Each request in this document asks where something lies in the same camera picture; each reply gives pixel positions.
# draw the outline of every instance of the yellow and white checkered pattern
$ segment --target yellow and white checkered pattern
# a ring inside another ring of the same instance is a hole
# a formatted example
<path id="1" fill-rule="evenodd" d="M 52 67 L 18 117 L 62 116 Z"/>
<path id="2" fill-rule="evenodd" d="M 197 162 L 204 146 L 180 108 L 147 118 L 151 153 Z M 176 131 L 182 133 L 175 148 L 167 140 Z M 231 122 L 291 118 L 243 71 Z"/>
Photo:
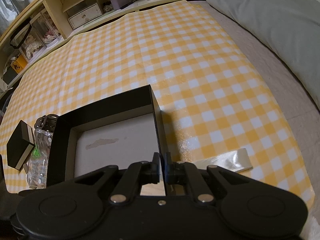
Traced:
<path id="1" fill-rule="evenodd" d="M 0 126 L 8 190 L 28 188 L 25 172 L 6 161 L 6 143 L 20 119 L 33 126 L 44 114 L 61 115 L 146 84 L 163 111 L 175 160 L 244 147 L 254 166 L 245 175 L 311 206 L 314 192 L 300 150 L 270 90 L 218 23 L 186 1 L 79 34 L 27 71 Z"/>

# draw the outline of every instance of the beige bed sheet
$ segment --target beige bed sheet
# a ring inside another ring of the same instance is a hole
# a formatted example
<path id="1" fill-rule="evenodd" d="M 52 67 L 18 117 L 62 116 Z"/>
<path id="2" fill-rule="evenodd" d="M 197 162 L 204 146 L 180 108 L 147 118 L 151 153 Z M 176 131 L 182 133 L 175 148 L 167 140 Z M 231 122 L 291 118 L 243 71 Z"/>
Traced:
<path id="1" fill-rule="evenodd" d="M 206 1 L 200 5 L 230 35 L 257 69 L 286 117 L 302 152 L 316 198 L 313 215 L 320 222 L 320 112 L 284 62 L 255 36 L 221 14 Z"/>

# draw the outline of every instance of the small black box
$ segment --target small black box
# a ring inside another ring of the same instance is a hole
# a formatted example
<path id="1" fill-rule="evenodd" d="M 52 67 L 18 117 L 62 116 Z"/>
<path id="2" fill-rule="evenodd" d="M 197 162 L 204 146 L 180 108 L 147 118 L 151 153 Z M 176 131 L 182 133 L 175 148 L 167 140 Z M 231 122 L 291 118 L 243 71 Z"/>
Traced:
<path id="1" fill-rule="evenodd" d="M 31 126 L 20 120 L 7 143 L 8 166 L 20 170 L 34 146 Z"/>
<path id="2" fill-rule="evenodd" d="M 152 161 L 167 152 L 161 110 L 150 85 L 129 90 L 58 117 L 47 186 L 115 164 Z"/>

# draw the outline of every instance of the gray pillow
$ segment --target gray pillow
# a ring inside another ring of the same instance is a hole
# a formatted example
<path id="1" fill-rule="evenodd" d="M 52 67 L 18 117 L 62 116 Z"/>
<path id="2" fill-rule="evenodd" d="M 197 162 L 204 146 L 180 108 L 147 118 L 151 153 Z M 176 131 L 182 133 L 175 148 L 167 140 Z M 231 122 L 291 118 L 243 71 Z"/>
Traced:
<path id="1" fill-rule="evenodd" d="M 316 0 L 207 0 L 273 50 L 320 109 L 320 3 Z"/>

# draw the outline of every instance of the open black box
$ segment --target open black box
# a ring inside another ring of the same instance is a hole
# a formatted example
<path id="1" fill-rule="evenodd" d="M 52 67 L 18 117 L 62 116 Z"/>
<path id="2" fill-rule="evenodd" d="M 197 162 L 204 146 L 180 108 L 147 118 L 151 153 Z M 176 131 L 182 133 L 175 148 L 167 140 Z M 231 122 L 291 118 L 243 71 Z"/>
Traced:
<path id="1" fill-rule="evenodd" d="M 110 164 L 126 169 L 134 162 L 152 161 L 154 152 L 165 154 L 167 143 L 161 110 L 147 85 L 59 116 L 47 186 Z"/>

